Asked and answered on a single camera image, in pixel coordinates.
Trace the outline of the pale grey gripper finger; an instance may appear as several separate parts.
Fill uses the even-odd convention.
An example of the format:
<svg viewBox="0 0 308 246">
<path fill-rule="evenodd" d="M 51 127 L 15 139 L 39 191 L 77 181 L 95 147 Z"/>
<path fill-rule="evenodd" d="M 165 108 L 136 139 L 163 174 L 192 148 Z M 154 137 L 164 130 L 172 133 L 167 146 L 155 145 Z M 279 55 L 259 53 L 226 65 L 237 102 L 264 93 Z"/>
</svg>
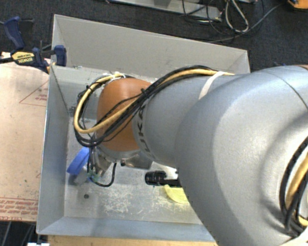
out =
<svg viewBox="0 0 308 246">
<path fill-rule="evenodd" d="M 86 168 L 82 168 L 81 171 L 74 178 L 74 183 L 76 185 L 83 185 L 88 180 L 88 170 Z"/>
</svg>

